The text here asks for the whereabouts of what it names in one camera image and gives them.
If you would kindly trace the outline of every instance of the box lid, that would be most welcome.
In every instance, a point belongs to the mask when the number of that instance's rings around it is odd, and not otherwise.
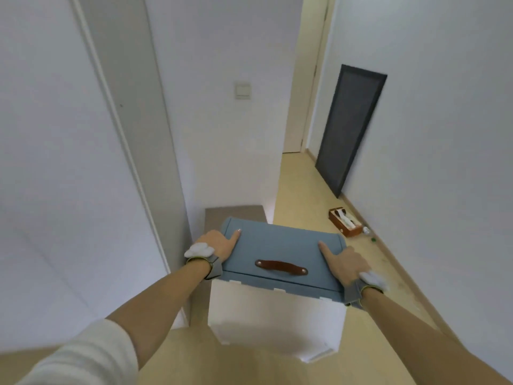
[[[221,232],[230,238],[239,228],[242,235],[231,257],[223,264],[221,279],[267,289],[277,288],[301,296],[343,301],[344,288],[331,274],[317,245],[318,241],[323,241],[334,254],[338,254],[346,247],[342,236],[236,218],[228,218]],[[257,260],[291,263],[306,269],[308,274],[298,276],[263,269],[255,265]]]

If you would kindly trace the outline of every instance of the beige floor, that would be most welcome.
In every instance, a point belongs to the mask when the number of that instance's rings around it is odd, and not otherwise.
[[[274,223],[337,232],[327,218],[341,206],[304,154],[283,155]],[[433,322],[370,238],[347,240],[366,257],[374,270],[386,276],[389,296],[408,310]],[[348,309],[340,351],[316,363],[304,364],[240,346],[221,346],[206,325],[207,283],[192,297],[188,329],[170,332],[157,354],[142,369],[139,384],[413,384],[413,380],[370,317]],[[47,352],[0,357],[0,383],[11,384]]]

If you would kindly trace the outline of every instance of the baseboard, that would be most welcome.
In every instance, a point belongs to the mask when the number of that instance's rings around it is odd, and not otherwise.
[[[312,152],[307,148],[305,149],[306,155],[308,155],[310,158],[312,158],[312,161],[315,163],[317,162],[317,158],[312,154]]]
[[[355,217],[360,220],[363,224],[370,228],[369,224],[365,221],[363,216],[358,212],[355,206],[348,200],[348,198],[341,194],[340,198],[344,203],[353,211]],[[431,304],[431,302],[427,299],[427,297],[422,293],[419,286],[415,283],[414,279],[410,277],[407,271],[402,267],[397,258],[395,258],[394,254],[388,249],[385,243],[374,233],[374,237],[376,238],[376,245],[383,252],[385,257],[388,259],[392,267],[398,272],[399,276],[403,279],[405,284],[410,288],[416,299],[420,304],[426,309],[427,313],[433,319],[433,322],[439,328],[439,330],[450,337],[452,340],[457,342],[458,344],[462,344],[453,330],[449,327],[449,325],[445,322],[442,316],[438,313],[436,308]]]

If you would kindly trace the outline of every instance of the white door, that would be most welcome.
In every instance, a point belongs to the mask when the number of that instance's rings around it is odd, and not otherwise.
[[[301,150],[327,7],[328,0],[303,1],[283,152]]]

